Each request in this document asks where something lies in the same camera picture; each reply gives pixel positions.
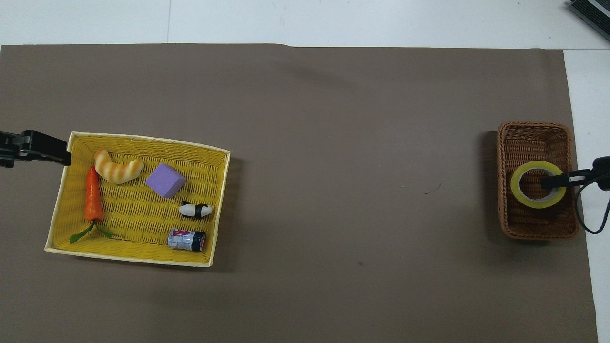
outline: brown wicker basket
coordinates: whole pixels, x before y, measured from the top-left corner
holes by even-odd
[[[555,205],[534,209],[521,204],[511,192],[515,169],[530,161],[547,161],[563,172],[572,170],[572,135],[565,125],[510,121],[498,128],[498,215],[504,233],[516,239],[566,240],[578,234],[573,190]],[[523,175],[521,188],[530,198],[542,198],[542,171]]]

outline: black cable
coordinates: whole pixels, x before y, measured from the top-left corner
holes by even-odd
[[[593,180],[591,180],[591,182],[583,185],[582,187],[580,187],[580,189],[576,192],[576,197],[574,198],[574,210],[576,212],[576,219],[578,219],[578,222],[580,223],[580,225],[587,230],[588,233],[591,234],[598,234],[600,233],[604,227],[606,226],[606,221],[608,220],[608,214],[610,213],[610,200],[608,200],[608,205],[606,205],[606,213],[604,213],[604,219],[601,221],[601,226],[599,229],[597,229],[596,231],[592,231],[591,229],[589,229],[585,224],[584,224],[584,220],[583,218],[580,216],[580,213],[578,212],[578,198],[580,198],[580,193],[590,184],[597,182],[601,179],[610,177],[609,174],[605,174],[602,176],[599,176]]]

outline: toy bread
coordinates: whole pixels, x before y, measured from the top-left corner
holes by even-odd
[[[126,183],[140,175],[144,162],[135,159],[128,164],[113,163],[106,149],[95,153],[95,170],[106,181],[114,184]]]

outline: tape roll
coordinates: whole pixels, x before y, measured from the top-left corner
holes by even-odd
[[[559,200],[564,197],[565,187],[553,188],[549,195],[541,199],[531,199],[523,194],[520,181],[523,178],[523,175],[530,170],[542,170],[548,176],[560,175],[563,173],[555,164],[545,161],[532,161],[517,168],[511,177],[511,191],[521,204],[537,209],[547,208],[558,203]]]

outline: soda can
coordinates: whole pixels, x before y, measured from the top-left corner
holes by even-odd
[[[172,249],[202,251],[205,241],[206,233],[203,231],[171,229],[167,236],[167,246]]]

